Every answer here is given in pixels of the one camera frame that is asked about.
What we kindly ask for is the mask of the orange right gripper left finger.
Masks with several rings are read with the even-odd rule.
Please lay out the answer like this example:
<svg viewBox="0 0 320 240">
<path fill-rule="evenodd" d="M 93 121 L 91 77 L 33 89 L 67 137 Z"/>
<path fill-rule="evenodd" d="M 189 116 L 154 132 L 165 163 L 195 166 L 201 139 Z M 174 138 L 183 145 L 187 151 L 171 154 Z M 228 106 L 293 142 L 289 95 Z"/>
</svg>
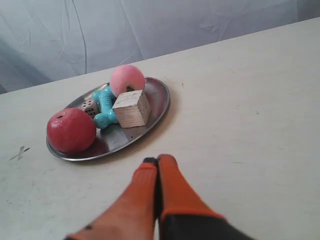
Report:
<svg viewBox="0 0 320 240">
<path fill-rule="evenodd" d="M 157 178 L 157 159 L 145 158 L 118 199 L 97 219 L 65 239 L 152 240 Z"/>
</svg>

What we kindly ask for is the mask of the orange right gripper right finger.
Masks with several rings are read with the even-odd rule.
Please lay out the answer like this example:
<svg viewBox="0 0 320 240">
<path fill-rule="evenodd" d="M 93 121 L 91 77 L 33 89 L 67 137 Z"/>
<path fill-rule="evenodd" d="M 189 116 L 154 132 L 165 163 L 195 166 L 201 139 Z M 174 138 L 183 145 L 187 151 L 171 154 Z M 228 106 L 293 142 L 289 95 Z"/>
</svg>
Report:
<svg viewBox="0 0 320 240">
<path fill-rule="evenodd" d="M 158 156 L 162 193 L 161 240 L 251 240 L 207 206 L 181 173 L 176 159 Z"/>
</svg>

